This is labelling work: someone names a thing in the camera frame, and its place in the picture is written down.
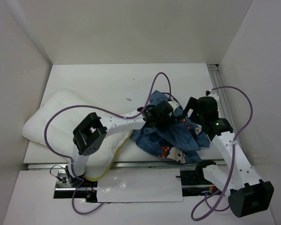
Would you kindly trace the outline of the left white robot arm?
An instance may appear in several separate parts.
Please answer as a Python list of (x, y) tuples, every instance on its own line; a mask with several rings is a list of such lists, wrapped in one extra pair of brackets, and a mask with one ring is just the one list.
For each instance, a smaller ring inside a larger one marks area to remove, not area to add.
[(113, 134), (157, 128), (165, 131), (176, 121), (174, 111), (180, 105), (176, 101), (162, 101), (157, 105), (149, 105), (119, 117), (99, 117), (95, 112), (88, 114), (73, 130), (73, 156), (71, 165), (66, 167), (66, 181), (72, 187), (83, 182), (85, 166), (90, 155), (96, 153), (105, 138)]

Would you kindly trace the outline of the blue cartoon print pillowcase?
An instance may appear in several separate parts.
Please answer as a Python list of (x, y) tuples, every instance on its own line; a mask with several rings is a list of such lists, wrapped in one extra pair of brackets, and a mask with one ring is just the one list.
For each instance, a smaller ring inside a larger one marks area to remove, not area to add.
[(175, 121), (165, 132), (155, 127), (143, 128), (134, 130), (130, 139), (150, 155), (181, 164), (200, 162), (197, 152), (210, 146), (209, 138), (201, 127), (186, 116)]

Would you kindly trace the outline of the white pillow yellow trim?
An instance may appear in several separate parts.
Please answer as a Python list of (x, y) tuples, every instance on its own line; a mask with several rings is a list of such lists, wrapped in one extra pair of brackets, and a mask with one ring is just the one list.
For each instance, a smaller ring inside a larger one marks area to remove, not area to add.
[[(58, 153), (70, 156), (73, 153), (73, 130), (94, 109), (82, 108), (91, 103), (68, 89), (56, 91), (37, 112), (24, 124), (22, 132), (30, 143), (24, 158), (27, 164), (64, 163), (68, 159), (51, 152), (44, 141), (44, 129), (52, 116), (68, 106), (78, 105), (79, 108), (69, 109), (59, 114), (50, 123), (47, 131), (48, 142)], [(111, 135), (103, 141), (100, 149), (92, 154), (85, 167), (85, 177), (90, 181), (100, 180), (111, 168), (124, 144), (128, 141), (131, 131)]]

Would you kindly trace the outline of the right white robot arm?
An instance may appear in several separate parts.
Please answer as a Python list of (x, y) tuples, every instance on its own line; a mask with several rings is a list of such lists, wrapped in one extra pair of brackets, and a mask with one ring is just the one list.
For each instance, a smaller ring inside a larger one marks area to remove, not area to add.
[(227, 197), (229, 208), (238, 218), (267, 210), (274, 187), (270, 181), (263, 181), (248, 161), (232, 126), (227, 119), (219, 117), (216, 99), (212, 96), (191, 97), (182, 114), (186, 115), (189, 110), (192, 110), (189, 119), (201, 126), (229, 167), (226, 174), (216, 163), (207, 161), (195, 172), (198, 183), (210, 181), (221, 193), (207, 215), (217, 209), (223, 197)]

